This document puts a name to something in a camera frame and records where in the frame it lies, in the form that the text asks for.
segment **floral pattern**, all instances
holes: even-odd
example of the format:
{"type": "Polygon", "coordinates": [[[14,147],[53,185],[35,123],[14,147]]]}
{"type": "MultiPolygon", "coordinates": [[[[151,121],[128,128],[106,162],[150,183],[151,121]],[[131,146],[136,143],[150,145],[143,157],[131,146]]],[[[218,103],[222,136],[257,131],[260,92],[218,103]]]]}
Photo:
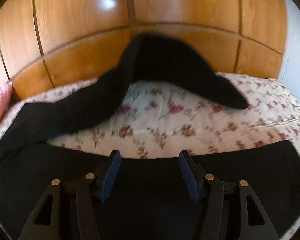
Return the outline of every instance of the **floral pattern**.
{"type": "MultiPolygon", "coordinates": [[[[230,152],[290,140],[300,155],[300,103],[275,79],[219,73],[247,98],[245,110],[230,109],[172,84],[132,84],[122,105],[106,122],[49,144],[124,158],[167,158],[187,149],[191,155],[230,152]]],[[[96,79],[65,85],[12,106],[0,124],[0,139],[25,103],[55,102],[96,79]]],[[[281,238],[288,240],[300,218],[281,238]]]]}

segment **bright light spot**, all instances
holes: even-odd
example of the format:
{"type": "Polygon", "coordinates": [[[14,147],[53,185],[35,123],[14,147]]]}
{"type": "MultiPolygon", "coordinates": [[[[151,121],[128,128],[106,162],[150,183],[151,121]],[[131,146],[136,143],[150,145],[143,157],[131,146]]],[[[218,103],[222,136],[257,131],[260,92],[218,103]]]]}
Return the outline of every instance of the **bright light spot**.
{"type": "Polygon", "coordinates": [[[101,9],[108,11],[117,6],[117,3],[115,0],[99,0],[98,5],[101,9]]]}

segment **round metal pin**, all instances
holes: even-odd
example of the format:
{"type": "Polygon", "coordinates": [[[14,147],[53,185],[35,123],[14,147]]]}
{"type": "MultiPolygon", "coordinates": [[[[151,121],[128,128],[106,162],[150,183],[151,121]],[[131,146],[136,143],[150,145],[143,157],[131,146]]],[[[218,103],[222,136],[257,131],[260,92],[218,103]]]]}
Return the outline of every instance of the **round metal pin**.
{"type": "Polygon", "coordinates": [[[243,187],[247,187],[248,186],[248,182],[244,179],[240,180],[240,185],[243,186],[243,187]]]}
{"type": "Polygon", "coordinates": [[[93,173],[88,173],[86,175],[86,179],[93,179],[94,178],[94,174],[93,173]]]}
{"type": "Polygon", "coordinates": [[[212,174],[208,173],[208,174],[206,174],[205,178],[206,178],[207,180],[213,180],[213,179],[214,179],[214,176],[213,176],[212,174]]]}
{"type": "Polygon", "coordinates": [[[53,181],[51,181],[51,184],[53,186],[59,185],[59,183],[60,183],[60,180],[58,180],[58,179],[54,179],[53,181]]]}

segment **wooden headboard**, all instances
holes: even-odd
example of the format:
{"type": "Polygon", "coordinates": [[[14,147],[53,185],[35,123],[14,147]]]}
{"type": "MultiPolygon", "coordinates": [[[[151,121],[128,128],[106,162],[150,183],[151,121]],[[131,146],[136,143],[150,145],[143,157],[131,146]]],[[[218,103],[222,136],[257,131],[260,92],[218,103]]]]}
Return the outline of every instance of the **wooden headboard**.
{"type": "Polygon", "coordinates": [[[19,99],[99,77],[135,35],[189,43],[215,71],[277,78],[284,0],[6,0],[0,8],[0,85],[19,99]]]}

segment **ridged blue pad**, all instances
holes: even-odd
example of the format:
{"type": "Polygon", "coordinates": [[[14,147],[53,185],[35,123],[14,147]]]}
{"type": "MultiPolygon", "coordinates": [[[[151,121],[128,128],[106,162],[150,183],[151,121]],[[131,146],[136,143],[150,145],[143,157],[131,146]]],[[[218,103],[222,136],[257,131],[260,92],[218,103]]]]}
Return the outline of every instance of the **ridged blue pad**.
{"type": "Polygon", "coordinates": [[[199,203],[201,197],[199,195],[199,187],[198,182],[185,158],[185,156],[180,153],[179,154],[179,167],[181,169],[183,178],[186,182],[186,186],[188,188],[189,195],[196,203],[199,203]]]}
{"type": "Polygon", "coordinates": [[[104,203],[105,200],[110,195],[115,177],[117,176],[120,167],[120,163],[121,163],[121,156],[120,156],[120,152],[117,151],[101,183],[101,192],[99,194],[99,200],[101,203],[104,203]]]}

